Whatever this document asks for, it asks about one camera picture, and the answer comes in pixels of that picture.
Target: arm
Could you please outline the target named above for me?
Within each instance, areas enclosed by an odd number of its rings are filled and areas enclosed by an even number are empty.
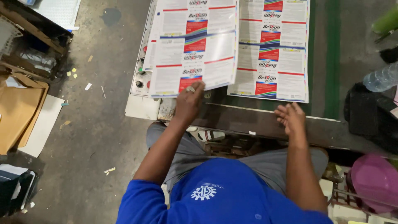
[[[205,84],[196,82],[192,87],[195,93],[183,90],[177,97],[176,114],[159,139],[151,146],[133,180],[146,180],[158,185],[164,182],[182,135],[196,118],[202,104]]]
[[[327,203],[314,172],[305,134],[305,113],[297,103],[279,105],[275,113],[289,136],[286,194],[303,210],[327,213]]]

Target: water bottle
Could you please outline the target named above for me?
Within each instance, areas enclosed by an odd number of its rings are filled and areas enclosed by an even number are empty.
[[[383,92],[398,85],[398,62],[369,73],[363,78],[363,84],[372,92]]]

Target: person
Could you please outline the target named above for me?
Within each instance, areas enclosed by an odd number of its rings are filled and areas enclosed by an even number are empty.
[[[116,223],[331,224],[318,182],[328,157],[308,147],[298,104],[275,110],[289,137],[287,149],[241,159],[212,157],[185,132],[198,114],[204,87],[196,82],[179,94],[167,127],[149,126],[149,151],[121,200]]]

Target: blue t-shirt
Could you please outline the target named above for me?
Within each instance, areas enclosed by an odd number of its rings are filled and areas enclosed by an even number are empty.
[[[270,189],[238,160],[210,159],[173,188],[170,209],[160,186],[132,180],[119,208],[117,224],[258,223],[332,224],[327,215],[303,211]]]

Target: ring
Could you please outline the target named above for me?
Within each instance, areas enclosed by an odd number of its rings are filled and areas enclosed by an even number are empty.
[[[187,92],[189,92],[189,91],[195,92],[195,89],[192,86],[188,86],[187,87]]]

